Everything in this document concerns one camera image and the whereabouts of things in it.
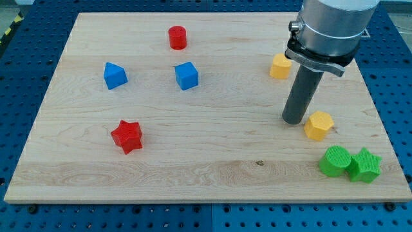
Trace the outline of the black and silver mounting flange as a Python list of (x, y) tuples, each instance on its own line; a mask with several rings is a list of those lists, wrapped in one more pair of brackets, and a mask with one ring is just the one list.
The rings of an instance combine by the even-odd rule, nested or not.
[(329, 72), (342, 77), (345, 66), (351, 63), (359, 47), (360, 43), (357, 43), (351, 52), (340, 56), (320, 55), (307, 50), (294, 36), (291, 36), (287, 42), (285, 56), (314, 71)]

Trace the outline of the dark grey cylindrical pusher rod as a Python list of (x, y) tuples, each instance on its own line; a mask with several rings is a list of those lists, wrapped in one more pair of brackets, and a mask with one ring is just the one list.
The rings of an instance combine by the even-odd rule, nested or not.
[(286, 101), (282, 118), (288, 124), (299, 124), (322, 79), (324, 72), (315, 72), (300, 65)]

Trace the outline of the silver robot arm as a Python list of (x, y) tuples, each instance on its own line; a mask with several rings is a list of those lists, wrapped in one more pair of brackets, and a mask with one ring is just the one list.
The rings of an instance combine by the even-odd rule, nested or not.
[(357, 50), (378, 0), (304, 0), (295, 20), (285, 57), (300, 64), (282, 118), (302, 121), (325, 72), (342, 77)]

